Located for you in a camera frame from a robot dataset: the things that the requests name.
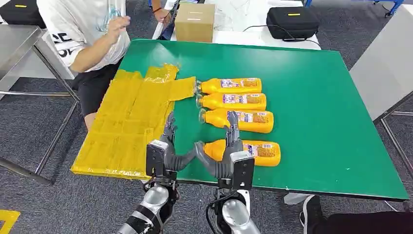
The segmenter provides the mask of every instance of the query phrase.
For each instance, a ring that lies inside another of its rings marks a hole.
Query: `black carrying case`
[[[8,24],[37,25],[46,28],[36,0],[10,0],[0,7],[0,15]]]
[[[275,39],[307,39],[317,32],[319,25],[307,7],[272,7],[267,13],[267,26]]]

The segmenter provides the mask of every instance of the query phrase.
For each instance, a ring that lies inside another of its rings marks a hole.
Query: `robotic hand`
[[[160,140],[153,140],[146,149],[146,174],[152,178],[143,187],[143,201],[117,234],[160,234],[174,214],[173,205],[179,199],[177,172],[195,157],[193,149],[183,156],[175,154],[175,118],[168,116]]]
[[[254,157],[243,151],[239,138],[238,115],[229,114],[230,126],[226,128],[226,148],[222,161],[215,161],[203,150],[202,142],[195,143],[196,156],[208,172],[218,179],[215,200],[206,207],[206,220],[212,231],[215,228],[209,220],[209,209],[216,215],[215,227],[221,234],[260,234],[250,218],[249,192],[254,174]]]

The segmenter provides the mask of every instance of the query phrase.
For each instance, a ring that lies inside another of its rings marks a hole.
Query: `human leg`
[[[100,70],[81,73],[75,79],[74,88],[78,90],[80,106],[88,130],[93,124],[96,112],[119,64],[120,62],[107,65]]]
[[[316,195],[311,195],[304,201],[300,222],[304,227],[304,234],[413,233],[413,213],[333,214],[325,218],[319,196]]]
[[[315,225],[313,234],[411,234],[413,213],[377,212],[366,214],[333,214]]]

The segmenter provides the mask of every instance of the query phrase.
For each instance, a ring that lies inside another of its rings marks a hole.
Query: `gray carpet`
[[[128,28],[131,37],[152,36],[156,22],[146,2],[128,1],[127,12],[132,17],[132,25]],[[354,65],[387,22],[383,18],[386,11],[371,2],[314,0],[312,9],[322,22],[319,32],[322,48],[340,51],[348,68]],[[20,78],[13,90],[58,92],[62,89],[55,80]],[[35,170],[70,105],[67,98],[6,96],[0,101],[1,156]],[[402,109],[413,110],[413,102]],[[389,122],[413,160],[413,119],[391,117]],[[413,195],[412,178],[383,127],[378,125],[377,130],[406,189]],[[40,185],[0,167],[0,209],[21,212],[11,233],[110,234],[139,204],[144,195],[140,181],[74,175],[69,171],[85,136],[85,124],[77,108],[43,172],[55,181],[53,186]],[[203,204],[211,200],[213,191],[214,188],[209,186],[182,184],[182,199],[176,204],[175,219],[165,233],[211,233]],[[251,192],[252,217],[263,234],[302,232],[298,221],[301,206],[283,204],[282,195],[258,190]],[[390,210],[383,201],[322,196],[321,202],[327,215]],[[400,203],[391,204],[402,209]]]

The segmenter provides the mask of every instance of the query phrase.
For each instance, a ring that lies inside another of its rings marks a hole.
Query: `black cable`
[[[153,174],[152,177],[143,184],[143,190],[144,190],[145,192],[147,192],[147,191],[149,190],[149,189],[146,189],[146,185],[152,183],[152,181],[153,181],[154,178],[155,178],[155,174]]]
[[[317,45],[320,47],[320,49],[321,49],[320,44],[318,44],[317,42],[315,42],[315,41],[313,41],[313,40],[308,40],[308,39],[297,39],[297,38],[293,37],[293,36],[291,35],[291,33],[288,32],[285,28],[283,28],[283,27],[281,27],[281,26],[279,26],[279,25],[276,25],[276,24],[249,26],[248,28],[244,29],[243,32],[245,32],[245,31],[246,31],[247,29],[249,29],[249,28],[253,28],[253,27],[266,27],[266,26],[275,26],[275,27],[278,27],[278,28],[282,29],[284,32],[286,32],[286,33],[290,36],[291,39],[282,39],[282,40],[285,41],[285,42],[311,41],[312,43],[317,44]]]
[[[230,196],[233,196],[234,194],[236,194],[236,192],[237,192],[237,191],[234,190],[234,191],[232,191],[230,194],[228,194],[228,195],[226,195],[226,196],[224,196],[224,197],[222,197],[222,198],[213,200],[211,203],[209,203],[209,204],[207,205],[206,210],[205,210],[206,221],[208,222],[208,225],[209,225],[209,227],[211,228],[211,230],[212,230],[212,232],[213,232],[214,234],[217,234],[217,232],[215,231],[215,228],[212,226],[211,220],[209,220],[208,210],[209,210],[210,208],[212,208],[212,206],[213,206],[214,204],[216,204],[217,202],[220,202],[220,201],[223,201],[223,200],[225,200],[225,199],[228,199]]]

